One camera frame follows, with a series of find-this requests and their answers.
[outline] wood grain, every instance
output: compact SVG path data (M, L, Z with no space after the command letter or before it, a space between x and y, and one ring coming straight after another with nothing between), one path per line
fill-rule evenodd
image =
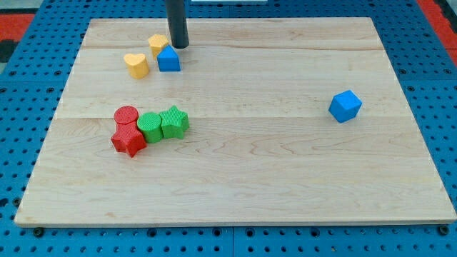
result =
M92 20L16 215L25 227L317 226L457 219L368 18L192 19L182 72L132 79L163 19ZM334 94L359 115L338 124ZM115 110L177 105L184 140L135 158Z

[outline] yellow pentagon block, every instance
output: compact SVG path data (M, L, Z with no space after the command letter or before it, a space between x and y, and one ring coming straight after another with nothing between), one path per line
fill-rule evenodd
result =
M165 35L155 34L148 39L149 47L151 47L152 56L157 60L157 56L169 45L169 40Z
M145 54L126 54L124 56L130 76L141 79L149 73L148 61Z

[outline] blue pegboard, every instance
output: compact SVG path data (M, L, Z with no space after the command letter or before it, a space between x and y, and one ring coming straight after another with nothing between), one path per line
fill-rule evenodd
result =
M457 70L414 0L268 0L193 18L369 16L457 203ZM22 229L24 193L92 18L164 18L162 0L45 0L0 75L0 256L457 256L457 226Z

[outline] blue cube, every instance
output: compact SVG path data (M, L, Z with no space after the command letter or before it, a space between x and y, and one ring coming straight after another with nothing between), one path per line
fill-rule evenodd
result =
M354 92L347 90L333 97L328 111L339 123L343 123L354 118L361 106L362 101Z
M159 71L180 71L179 56L171 46L167 46L157 56Z

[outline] green block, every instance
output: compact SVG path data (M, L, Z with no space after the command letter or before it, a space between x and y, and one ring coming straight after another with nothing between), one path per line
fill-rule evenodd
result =
M162 119L158 114L149 112L138 118L136 126L142 132L147 143L157 143L164 137L161 123Z
M162 111L160 117L162 118L164 138L184 138L184 132L189 128L187 113L179 111L176 106L172 106L168 111Z

